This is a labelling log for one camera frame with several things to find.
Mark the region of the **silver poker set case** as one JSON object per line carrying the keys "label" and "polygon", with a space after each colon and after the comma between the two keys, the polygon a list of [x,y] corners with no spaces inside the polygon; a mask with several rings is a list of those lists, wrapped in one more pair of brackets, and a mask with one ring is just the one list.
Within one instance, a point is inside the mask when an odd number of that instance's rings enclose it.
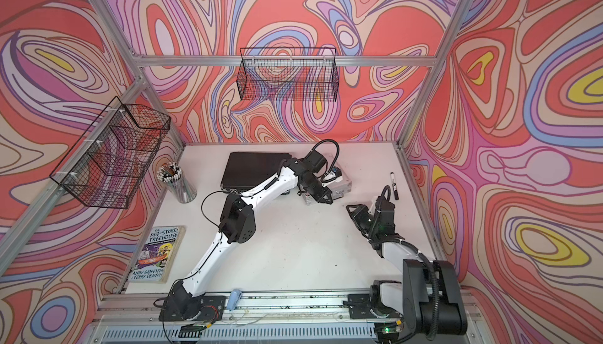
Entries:
{"label": "silver poker set case", "polygon": [[328,173],[315,177],[316,182],[309,187],[300,185],[298,195],[307,205],[310,204],[333,204],[345,194],[351,192],[352,182],[342,168],[334,166],[328,168]]}

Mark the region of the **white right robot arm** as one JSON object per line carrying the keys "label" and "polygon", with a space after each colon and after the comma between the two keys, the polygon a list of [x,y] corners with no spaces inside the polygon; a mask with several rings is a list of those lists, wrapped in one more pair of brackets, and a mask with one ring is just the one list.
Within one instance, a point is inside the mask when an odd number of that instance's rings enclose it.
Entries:
{"label": "white right robot arm", "polygon": [[372,208],[350,204],[346,211],[381,259],[393,264],[401,281],[376,280],[367,294],[344,300],[351,318],[376,318],[379,343],[404,343],[417,335],[464,336],[468,318],[459,282],[448,261],[431,260],[396,232],[394,194],[385,186]]}

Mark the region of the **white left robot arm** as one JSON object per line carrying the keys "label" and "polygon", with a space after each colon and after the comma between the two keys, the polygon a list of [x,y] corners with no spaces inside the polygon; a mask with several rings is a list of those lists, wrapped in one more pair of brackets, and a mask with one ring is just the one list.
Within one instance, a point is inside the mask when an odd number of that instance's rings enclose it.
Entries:
{"label": "white left robot arm", "polygon": [[339,158],[339,143],[324,139],[315,144],[305,157],[283,160],[276,172],[251,190],[228,193],[221,212],[218,231],[206,253],[190,273],[176,279],[171,290],[162,298],[159,320],[201,320],[205,304],[201,301],[214,274],[228,255],[256,232],[255,214],[277,197],[300,188],[319,204],[334,202],[332,191],[323,183]]}

